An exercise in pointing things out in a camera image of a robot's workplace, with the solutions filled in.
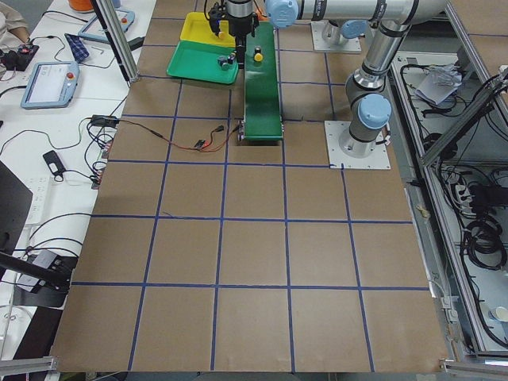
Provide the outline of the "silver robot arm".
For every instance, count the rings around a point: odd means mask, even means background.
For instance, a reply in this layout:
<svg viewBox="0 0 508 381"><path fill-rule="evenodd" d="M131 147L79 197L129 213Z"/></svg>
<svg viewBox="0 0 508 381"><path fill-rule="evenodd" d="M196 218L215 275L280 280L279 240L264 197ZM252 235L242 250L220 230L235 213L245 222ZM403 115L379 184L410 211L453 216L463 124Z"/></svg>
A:
<svg viewBox="0 0 508 381"><path fill-rule="evenodd" d="M346 82L352 111L348 130L339 145L351 157L371 154L375 141L391 117L391 104L382 87L395 54L410 27L421 24L445 9L446 1L266 1L270 22L286 28L297 20L365 20L377 24L374 40L364 61Z"/></svg>
<svg viewBox="0 0 508 381"><path fill-rule="evenodd" d="M251 0L226 0L215 2L209 9L205 2L203 12L209 22L211 31L219 36L220 22L228 22L228 34L235 40L236 61L240 69L244 69L247 36L255 36L259 19L253 10Z"/></svg>

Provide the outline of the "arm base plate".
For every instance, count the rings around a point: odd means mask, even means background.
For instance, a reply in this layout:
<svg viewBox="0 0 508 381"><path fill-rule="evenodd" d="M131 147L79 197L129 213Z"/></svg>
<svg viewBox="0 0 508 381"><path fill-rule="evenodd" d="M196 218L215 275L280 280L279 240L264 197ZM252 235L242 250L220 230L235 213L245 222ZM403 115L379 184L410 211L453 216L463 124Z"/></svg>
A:
<svg viewBox="0 0 508 381"><path fill-rule="evenodd" d="M383 132L369 143L354 140L349 121L325 121L325 138L332 169L390 170L391 164Z"/></svg>
<svg viewBox="0 0 508 381"><path fill-rule="evenodd" d="M364 35L367 22L348 21L312 21L311 31L314 50L317 52L339 52L360 54L359 37Z"/></svg>

